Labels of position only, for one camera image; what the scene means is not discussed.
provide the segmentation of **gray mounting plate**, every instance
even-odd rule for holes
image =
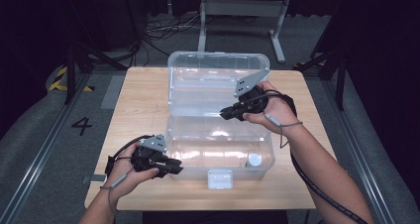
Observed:
[[[159,134],[148,139],[141,140],[140,146],[162,153],[166,152],[166,141],[164,140],[163,134]]]
[[[267,74],[269,69],[243,77],[237,81],[234,96],[237,98],[253,89]]]

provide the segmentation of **hazard stripe tape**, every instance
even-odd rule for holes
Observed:
[[[50,86],[50,90],[61,90],[61,91],[67,91],[67,86],[59,85],[61,82],[62,77],[67,72],[67,66],[65,64],[62,66],[62,68],[57,73],[55,79],[52,82],[52,85]],[[93,92],[95,90],[95,86],[86,86],[83,91],[85,92]]]

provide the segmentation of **clear plastic box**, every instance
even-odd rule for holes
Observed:
[[[173,178],[207,179],[211,170],[226,170],[233,179],[259,179],[272,167],[269,130],[219,115],[238,102],[238,79],[267,68],[269,61],[260,54],[177,52],[169,57],[166,155],[184,167]]]

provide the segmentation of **person's left hand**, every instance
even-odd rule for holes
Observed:
[[[138,145],[139,143],[137,142],[128,147],[123,153],[121,153],[119,158],[130,158]],[[136,172],[133,170],[133,165],[131,164],[130,159],[120,159],[115,161],[112,172],[106,180],[104,186],[111,186],[115,180],[125,173],[127,176],[124,180],[112,189],[112,197],[114,199],[118,200],[120,197],[132,192],[140,183],[153,178],[156,174],[158,174],[158,168],[151,168],[145,171]]]

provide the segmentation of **wooden table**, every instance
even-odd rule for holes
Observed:
[[[303,75],[298,71],[271,71],[268,80],[294,99],[298,116],[307,129],[334,157]],[[168,69],[133,67],[127,72],[95,173],[104,173],[107,157],[142,135],[164,133],[169,115]],[[120,199],[120,210],[271,210],[315,208],[310,194],[290,160],[290,150],[280,149],[272,134],[275,163],[259,180],[235,180],[233,189],[209,190],[207,180],[164,178],[141,183]],[[99,191],[91,183],[85,205]]]

